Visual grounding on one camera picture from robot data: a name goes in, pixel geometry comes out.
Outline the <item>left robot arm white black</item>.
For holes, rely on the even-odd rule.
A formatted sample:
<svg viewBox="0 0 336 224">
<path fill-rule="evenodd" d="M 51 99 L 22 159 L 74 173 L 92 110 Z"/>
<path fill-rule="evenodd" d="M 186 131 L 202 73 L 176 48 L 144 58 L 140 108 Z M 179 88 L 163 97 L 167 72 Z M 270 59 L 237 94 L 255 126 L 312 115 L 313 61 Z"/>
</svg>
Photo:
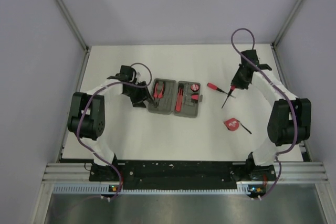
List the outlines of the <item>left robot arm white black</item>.
<svg viewBox="0 0 336 224">
<path fill-rule="evenodd" d="M 146 107 L 152 102 L 148 86 L 152 82 L 138 81 L 137 73 L 118 73 L 109 76 L 100 85 L 85 92 L 75 92 L 72 95 L 68 116 L 68 131 L 76 136 L 78 143 L 87 149 L 94 162 L 101 165 L 101 174 L 107 180 L 114 180 L 119 174 L 119 168 L 114 164 L 115 153 L 107 146 L 104 131 L 107 123 L 106 108 L 110 100 L 119 95 L 130 98 L 133 106 Z"/>
</svg>

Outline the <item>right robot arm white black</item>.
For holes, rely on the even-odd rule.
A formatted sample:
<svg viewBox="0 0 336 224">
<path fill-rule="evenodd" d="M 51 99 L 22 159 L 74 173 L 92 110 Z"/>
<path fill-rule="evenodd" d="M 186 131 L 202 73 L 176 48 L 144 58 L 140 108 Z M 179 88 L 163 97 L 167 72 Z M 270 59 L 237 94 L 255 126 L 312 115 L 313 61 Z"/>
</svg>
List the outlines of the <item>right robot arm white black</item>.
<svg viewBox="0 0 336 224">
<path fill-rule="evenodd" d="M 244 175 L 256 180 L 270 170 L 279 156 L 291 152 L 295 145 L 309 138 L 311 102 L 291 93 L 267 64 L 255 65 L 242 60 L 230 89 L 246 90 L 249 85 L 257 88 L 272 107 L 267 137 L 245 161 Z"/>
</svg>

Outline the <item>grey plastic tool case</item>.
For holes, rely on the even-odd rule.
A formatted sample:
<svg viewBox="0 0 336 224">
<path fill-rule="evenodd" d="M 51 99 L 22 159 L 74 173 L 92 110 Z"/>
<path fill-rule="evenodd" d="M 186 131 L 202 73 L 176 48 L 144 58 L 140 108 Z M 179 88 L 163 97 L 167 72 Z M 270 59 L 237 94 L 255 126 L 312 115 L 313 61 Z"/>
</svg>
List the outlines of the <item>grey plastic tool case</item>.
<svg viewBox="0 0 336 224">
<path fill-rule="evenodd" d="M 155 114 L 169 115 L 174 114 L 176 116 L 185 117 L 185 118 L 196 118 L 198 116 L 199 104 L 202 101 L 201 95 L 201 84 L 199 82 L 190 82 L 190 81 L 176 81 L 169 79 L 154 79 L 154 85 L 152 88 L 152 96 L 154 94 L 154 86 L 157 82 L 165 81 L 165 90 L 163 98 L 160 100 L 159 106 L 157 108 L 153 107 L 151 104 L 148 105 L 148 111 Z M 200 90 L 198 92 L 193 92 L 190 90 L 192 84 L 197 83 L 200 85 Z M 176 99 L 179 84 L 183 85 L 183 100 L 181 111 L 176 112 Z M 199 94 L 199 100 L 197 103 L 191 101 L 191 95 L 194 93 Z"/>
</svg>

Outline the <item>red black pliers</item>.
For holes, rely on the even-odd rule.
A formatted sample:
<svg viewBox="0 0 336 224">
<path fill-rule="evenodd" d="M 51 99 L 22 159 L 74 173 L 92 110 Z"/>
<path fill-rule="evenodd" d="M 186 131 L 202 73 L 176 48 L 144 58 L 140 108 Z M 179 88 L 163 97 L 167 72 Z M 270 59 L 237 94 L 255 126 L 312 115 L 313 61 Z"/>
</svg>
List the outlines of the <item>red black pliers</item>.
<svg viewBox="0 0 336 224">
<path fill-rule="evenodd" d="M 157 82 L 154 86 L 154 107 L 157 108 L 159 106 L 160 100 L 163 98 L 165 90 L 165 81 Z"/>
</svg>

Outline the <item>red tape measure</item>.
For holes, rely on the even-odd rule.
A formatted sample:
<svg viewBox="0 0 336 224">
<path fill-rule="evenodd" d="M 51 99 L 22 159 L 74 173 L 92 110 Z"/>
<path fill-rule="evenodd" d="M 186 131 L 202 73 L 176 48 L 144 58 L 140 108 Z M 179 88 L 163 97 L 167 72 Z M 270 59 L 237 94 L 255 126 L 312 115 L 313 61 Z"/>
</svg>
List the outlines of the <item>red tape measure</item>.
<svg viewBox="0 0 336 224">
<path fill-rule="evenodd" d="M 229 131 L 236 131 L 239 128 L 239 121 L 236 118 L 231 118 L 224 121 L 224 125 Z"/>
</svg>

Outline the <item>red black screwdriver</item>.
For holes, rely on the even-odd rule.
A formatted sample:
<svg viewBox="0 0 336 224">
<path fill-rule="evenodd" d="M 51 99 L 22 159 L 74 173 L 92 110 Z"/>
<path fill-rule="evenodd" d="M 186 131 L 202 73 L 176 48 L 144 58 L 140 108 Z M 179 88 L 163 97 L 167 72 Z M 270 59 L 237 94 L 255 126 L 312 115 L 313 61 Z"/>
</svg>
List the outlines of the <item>red black screwdriver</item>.
<svg viewBox="0 0 336 224">
<path fill-rule="evenodd" d="M 232 96 L 232 93 L 233 93 L 233 91 L 235 90 L 235 86 L 231 86 L 230 87 L 230 90 L 229 90 L 229 92 L 228 92 L 228 94 L 227 94 L 227 97 L 226 97 L 226 99 L 225 99 L 225 101 L 224 101 L 224 103 L 223 103 L 223 105 L 222 105 L 222 108 L 225 106 L 225 104 L 226 104 L 226 102 L 227 102 L 227 100 L 229 99 L 229 97 L 231 97 Z"/>
<path fill-rule="evenodd" d="M 232 91 L 230 90 L 229 92 L 225 92 L 224 90 L 220 89 L 218 86 L 212 84 L 212 83 L 207 83 L 207 86 L 215 91 L 227 94 L 227 95 L 231 95 Z"/>
</svg>

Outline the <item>red utility knife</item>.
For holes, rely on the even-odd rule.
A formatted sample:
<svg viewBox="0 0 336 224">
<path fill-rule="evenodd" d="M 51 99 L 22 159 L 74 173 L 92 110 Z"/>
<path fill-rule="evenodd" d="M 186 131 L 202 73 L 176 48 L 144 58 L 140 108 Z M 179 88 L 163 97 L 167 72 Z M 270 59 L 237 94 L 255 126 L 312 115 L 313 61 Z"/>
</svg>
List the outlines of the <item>red utility knife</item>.
<svg viewBox="0 0 336 224">
<path fill-rule="evenodd" d="M 177 93 L 176 106 L 175 106 L 175 111 L 176 112 L 181 111 L 182 100 L 183 100 L 183 85 L 179 84 L 178 88 L 179 89 L 178 89 L 178 93 Z"/>
</svg>

